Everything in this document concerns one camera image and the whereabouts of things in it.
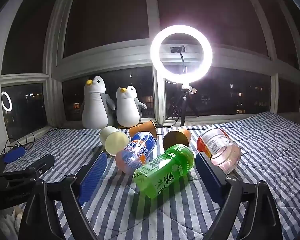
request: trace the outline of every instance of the brown paper cup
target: brown paper cup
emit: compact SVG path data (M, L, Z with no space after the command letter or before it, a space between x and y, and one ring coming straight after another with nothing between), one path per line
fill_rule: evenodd
M137 132L150 132L154 139L157 139L157 130L153 121L148 121L129 129L130 137L134 136Z
M179 144L179 143L185 146L189 146L190 139L191 139L191 134L188 130L186 129L174 130L168 132L163 137L162 145L164 150L169 149L171 146L174 146L175 144Z

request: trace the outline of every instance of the green tea bottle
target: green tea bottle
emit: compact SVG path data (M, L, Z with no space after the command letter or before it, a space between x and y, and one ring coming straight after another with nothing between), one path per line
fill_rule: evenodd
M189 147L176 144L136 169L133 178L140 191L149 198L155 198L172 182L187 174L193 165L194 154Z

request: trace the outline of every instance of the bed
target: bed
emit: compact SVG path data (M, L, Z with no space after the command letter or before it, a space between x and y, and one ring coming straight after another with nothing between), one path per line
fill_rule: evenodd
M242 149L235 172L244 182L265 180L273 194L279 213L283 239L294 239L300 230L300 125L269 112L230 123L208 126L185 126L192 138L190 147L196 154L196 141L208 127L222 127ZM158 129L158 139L150 160L164 152L162 138L170 130ZM47 183L76 174L100 149L100 130L54 130L39 138L34 147L5 171L24 169L50 153L55 165L41 178ZM66 239L73 239L62 205L56 202ZM107 168L92 198L83 211L101 239L202 239L218 213L194 167L157 198L138 194L138 188L107 159ZM235 239L244 216L242 203L232 228Z

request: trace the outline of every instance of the plastic bottle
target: plastic bottle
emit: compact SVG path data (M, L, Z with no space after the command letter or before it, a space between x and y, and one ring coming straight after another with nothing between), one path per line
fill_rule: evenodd
M115 156L115 161L120 170L128 175L145 164L152 152L155 141L150 132L137 132L131 142Z
M176 144L136 169L133 178L140 191L149 198L155 198L172 182L187 174L193 165L194 154L189 147Z
M236 168L241 158L240 147L220 128L205 130L197 140L199 152L205 152L211 162L225 174Z

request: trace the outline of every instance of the tripod leg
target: tripod leg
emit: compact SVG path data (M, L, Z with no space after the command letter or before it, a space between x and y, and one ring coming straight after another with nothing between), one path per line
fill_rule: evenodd
M184 95L183 101L182 101L181 123L180 123L180 126L184 126L185 125L186 110L187 110L187 95Z
M194 112L194 114L196 115L196 117L199 117L199 112L198 112L198 109L197 107L194 105L192 99L190 97L188 97L187 99L187 103L190 107L190 109Z
M168 112L167 112L167 117L166 117L166 120L169 119L171 117L172 114L174 114L174 109L173 107L175 106L178 106L181 101L183 101L183 95L180 95L179 99L177 100L177 103L176 104L172 104L169 109L168 109Z

